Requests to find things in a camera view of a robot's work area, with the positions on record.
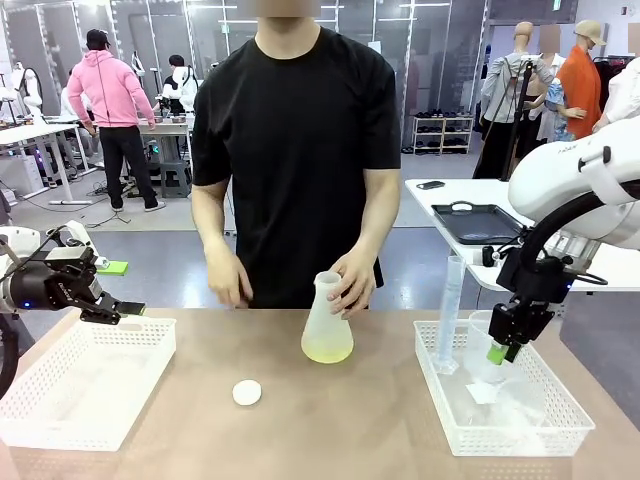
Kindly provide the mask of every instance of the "white plastic basket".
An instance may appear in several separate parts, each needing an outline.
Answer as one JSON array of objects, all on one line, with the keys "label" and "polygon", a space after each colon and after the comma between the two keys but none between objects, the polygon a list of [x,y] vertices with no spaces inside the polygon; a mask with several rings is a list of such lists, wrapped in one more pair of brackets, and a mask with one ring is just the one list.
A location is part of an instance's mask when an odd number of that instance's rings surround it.
[{"label": "white plastic basket", "polygon": [[[573,398],[540,355],[526,345],[516,366],[529,382],[545,392],[545,423],[540,427],[468,426],[456,422],[442,383],[431,361],[436,352],[438,322],[414,322],[416,355],[431,393],[442,428],[455,456],[471,457],[572,457],[595,429],[595,424]],[[454,338],[454,353],[466,346],[469,322],[460,320]]]},{"label": "white plastic basket", "polygon": [[13,447],[115,452],[176,350],[175,320],[78,322],[0,400]]}]

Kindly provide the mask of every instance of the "yellow liquid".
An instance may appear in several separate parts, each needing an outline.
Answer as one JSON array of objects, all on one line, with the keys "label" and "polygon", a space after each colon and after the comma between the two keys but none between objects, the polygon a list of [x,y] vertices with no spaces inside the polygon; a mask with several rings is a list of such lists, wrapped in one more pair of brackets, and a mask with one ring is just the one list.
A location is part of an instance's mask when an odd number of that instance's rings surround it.
[{"label": "yellow liquid", "polygon": [[353,351],[353,340],[337,348],[327,348],[325,342],[313,342],[306,339],[302,339],[302,351],[314,362],[318,363],[340,363],[346,359]]}]

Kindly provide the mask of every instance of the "black pants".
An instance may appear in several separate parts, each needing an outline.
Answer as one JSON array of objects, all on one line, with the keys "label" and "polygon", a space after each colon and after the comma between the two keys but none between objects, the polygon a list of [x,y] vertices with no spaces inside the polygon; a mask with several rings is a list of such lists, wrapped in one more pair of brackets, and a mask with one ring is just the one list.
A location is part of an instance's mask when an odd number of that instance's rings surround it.
[{"label": "black pants", "polygon": [[[527,95],[526,100],[533,102],[538,97]],[[525,110],[518,125],[518,146],[516,147],[516,158],[522,160],[524,157],[533,152],[536,148],[543,144],[538,140],[538,132],[540,131],[540,123],[542,122],[542,114],[538,118],[531,120],[529,118],[529,110]]]},{"label": "black pants", "polygon": [[100,127],[100,143],[104,153],[104,170],[107,175],[107,192],[111,198],[111,205],[116,208],[122,206],[120,172],[124,157],[136,179],[138,190],[144,198],[145,208],[155,207],[158,201],[156,192],[151,186],[151,177],[138,127]]},{"label": "black pants", "polygon": [[482,138],[484,146],[482,153],[478,159],[476,170],[473,172],[473,178],[502,178],[502,171],[505,164],[511,162],[507,159],[507,150],[509,149],[509,138],[513,123],[494,122],[489,132],[491,122],[486,118],[483,119]]}]

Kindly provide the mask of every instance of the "orange shirt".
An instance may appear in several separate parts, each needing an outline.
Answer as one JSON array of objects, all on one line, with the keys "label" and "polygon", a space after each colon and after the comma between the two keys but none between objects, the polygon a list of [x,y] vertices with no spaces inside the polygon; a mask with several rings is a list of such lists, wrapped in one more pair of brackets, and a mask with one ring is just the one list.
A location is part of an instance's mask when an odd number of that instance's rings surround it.
[{"label": "orange shirt", "polygon": [[602,116],[600,110],[600,75],[588,53],[578,46],[573,47],[569,58],[558,72],[558,79],[567,97],[569,108],[587,111],[583,119],[570,118],[568,130],[576,139],[591,135],[593,126]]}]

